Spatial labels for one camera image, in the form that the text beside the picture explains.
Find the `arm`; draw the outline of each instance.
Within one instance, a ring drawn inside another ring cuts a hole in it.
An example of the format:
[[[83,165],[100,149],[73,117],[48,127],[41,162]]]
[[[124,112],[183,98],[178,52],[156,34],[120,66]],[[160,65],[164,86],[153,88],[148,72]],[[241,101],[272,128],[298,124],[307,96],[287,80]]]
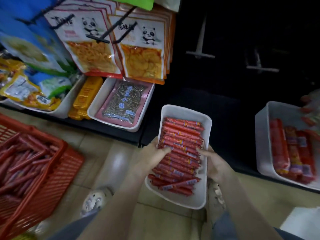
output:
[[[207,176],[216,181],[221,189],[227,210],[234,222],[239,240],[282,240],[282,237],[254,207],[231,167],[211,146],[208,151],[199,150],[208,157]]]
[[[157,149],[158,137],[139,154],[139,162],[128,172],[111,201],[82,232],[78,240],[126,240],[138,195],[145,177],[171,149]]]

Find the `hand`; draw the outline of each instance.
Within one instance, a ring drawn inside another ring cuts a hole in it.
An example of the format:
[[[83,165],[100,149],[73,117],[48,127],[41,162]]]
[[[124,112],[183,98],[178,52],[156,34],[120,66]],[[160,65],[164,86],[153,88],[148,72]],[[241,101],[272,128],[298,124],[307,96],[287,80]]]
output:
[[[151,143],[142,148],[138,155],[139,161],[136,168],[142,169],[143,173],[148,173],[165,157],[166,154],[171,152],[170,147],[157,149],[158,137],[155,137]]]
[[[198,149],[201,155],[208,157],[207,164],[207,176],[212,178],[218,184],[223,183],[228,177],[232,177],[234,170],[230,165],[222,159],[217,153],[214,152],[211,145],[208,150]]]

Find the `panda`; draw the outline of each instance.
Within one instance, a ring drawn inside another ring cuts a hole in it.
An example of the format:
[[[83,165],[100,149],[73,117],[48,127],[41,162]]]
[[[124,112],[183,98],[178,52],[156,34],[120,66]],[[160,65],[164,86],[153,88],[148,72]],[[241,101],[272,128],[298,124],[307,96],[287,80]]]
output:
[[[83,17],[82,24],[85,31],[87,31],[90,35],[99,36],[99,32],[97,30],[98,25],[94,18]]]
[[[155,45],[155,41],[157,40],[156,29],[151,27],[143,27],[142,31],[142,39],[145,44],[153,44]]]

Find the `black metal hook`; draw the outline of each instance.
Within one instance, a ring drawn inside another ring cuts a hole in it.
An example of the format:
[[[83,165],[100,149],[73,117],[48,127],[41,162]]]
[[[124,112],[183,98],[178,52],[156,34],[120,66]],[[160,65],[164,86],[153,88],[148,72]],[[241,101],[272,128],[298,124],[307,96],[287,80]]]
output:
[[[37,15],[35,15],[32,19],[30,19],[30,21],[21,19],[21,18],[16,18],[15,20],[20,21],[26,25],[30,25],[30,24],[36,24],[36,20],[40,17],[42,17],[43,15],[45,15],[47,12],[53,10],[55,7],[59,6],[61,3],[63,3],[65,0],[58,0],[54,5],[51,5],[47,8],[45,8],[44,10],[42,10],[41,12],[39,12]]]
[[[108,40],[105,40],[104,38],[107,37],[118,25],[120,25],[122,23],[122,21],[129,16],[130,13],[132,13],[133,10],[135,10],[137,6],[133,6],[129,11],[126,12],[125,15],[123,15],[118,21],[116,21],[112,26],[111,28],[109,28],[103,35],[101,35],[100,37],[95,37],[93,35],[90,35],[90,34],[86,34],[86,37],[90,38],[90,39],[94,39],[97,41],[97,43],[100,43],[100,42],[104,42],[104,43],[107,43],[109,44],[110,42]]]
[[[65,23],[69,22],[75,15],[72,13],[69,16],[67,16],[62,22],[60,22],[57,26],[50,27],[51,29],[58,29]]]
[[[120,37],[120,39],[115,40],[115,41],[113,42],[113,44],[119,44],[119,43],[127,36],[127,34],[130,33],[130,31],[134,29],[134,27],[135,27],[137,24],[138,24],[137,22],[134,22],[134,24],[132,24],[132,25],[130,26],[130,28],[128,28],[128,30]]]

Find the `red plastic basket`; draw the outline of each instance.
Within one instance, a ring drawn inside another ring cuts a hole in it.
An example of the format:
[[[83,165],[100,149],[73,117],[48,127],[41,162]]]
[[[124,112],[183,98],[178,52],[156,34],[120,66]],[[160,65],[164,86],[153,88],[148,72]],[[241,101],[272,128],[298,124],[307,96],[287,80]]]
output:
[[[48,218],[59,204],[66,189],[82,166],[84,158],[68,144],[34,126],[20,123],[0,114],[0,143],[15,133],[28,133],[41,141],[50,142],[59,150],[47,169],[20,203],[0,196],[0,239],[12,239]]]

